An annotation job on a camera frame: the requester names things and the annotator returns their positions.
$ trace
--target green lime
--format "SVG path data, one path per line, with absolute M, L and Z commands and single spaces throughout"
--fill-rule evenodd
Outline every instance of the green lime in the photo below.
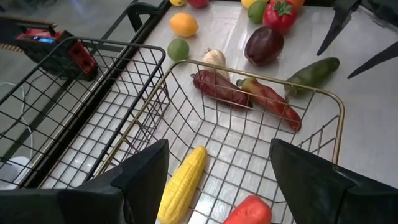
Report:
M 248 9 L 248 18 L 255 24 L 262 22 L 262 15 L 266 10 L 267 3 L 265 1 L 255 1 Z
M 174 62 L 187 59 L 189 54 L 189 45 L 187 41 L 176 38 L 167 47 L 167 55 Z

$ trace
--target yellow lemon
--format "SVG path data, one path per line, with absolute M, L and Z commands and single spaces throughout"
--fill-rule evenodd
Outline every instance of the yellow lemon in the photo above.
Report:
M 185 3 L 187 3 L 187 0 L 170 0 L 170 3 L 173 6 L 183 6 Z
M 175 34 L 181 37 L 191 37 L 196 34 L 199 29 L 195 18 L 188 13 L 176 13 L 170 19 L 170 27 Z
M 249 9 L 249 7 L 251 6 L 251 4 L 253 4 L 256 1 L 265 1 L 268 2 L 268 0 L 241 0 L 243 7 L 245 7 L 246 9 Z

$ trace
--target garlic bulb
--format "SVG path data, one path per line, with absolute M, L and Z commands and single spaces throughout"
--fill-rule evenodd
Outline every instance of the garlic bulb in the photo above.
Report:
M 205 52 L 205 56 L 203 57 L 203 62 L 212 65 L 218 65 L 221 67 L 226 66 L 226 59 L 224 53 L 217 49 L 207 49 Z M 211 67 L 204 67 L 204 69 L 214 72 L 214 68 Z M 216 73 L 226 78 L 228 81 L 230 81 L 229 73 L 227 71 L 216 69 Z

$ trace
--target wire basket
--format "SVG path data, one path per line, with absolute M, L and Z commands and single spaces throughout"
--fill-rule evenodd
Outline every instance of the wire basket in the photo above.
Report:
M 251 194 L 260 196 L 272 208 L 273 223 L 294 222 L 269 162 L 270 141 L 279 138 L 291 142 L 336 164 L 345 113 L 341 100 L 327 91 L 297 86 L 310 93 L 289 101 L 302 118 L 302 129 L 295 132 L 280 116 L 258 105 L 236 110 L 202 95 L 193 87 L 189 74 L 203 67 L 229 72 L 232 82 L 255 77 L 279 93 L 286 84 L 297 86 L 192 60 L 177 62 L 158 82 L 96 174 L 159 139 L 168 139 L 171 177 L 194 147 L 205 145 L 207 164 L 183 223 L 222 223 Z M 141 115 L 148 118 L 148 111 L 156 113 L 150 119 L 141 119 Z M 147 129 L 149 123 L 156 128 Z
M 79 45 L 83 51 L 60 59 Z M 82 54 L 97 71 L 89 82 L 80 79 Z M 59 44 L 0 100 L 0 190 L 79 186 L 134 120 L 164 58 L 160 47 L 78 37 Z M 58 73 L 47 69 L 54 65 Z

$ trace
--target blue light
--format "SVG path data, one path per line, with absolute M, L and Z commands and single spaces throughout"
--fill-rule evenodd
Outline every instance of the blue light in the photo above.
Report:
M 46 42 L 46 43 L 52 43 L 54 42 L 54 39 L 49 39 L 49 38 L 40 38 L 40 42 Z

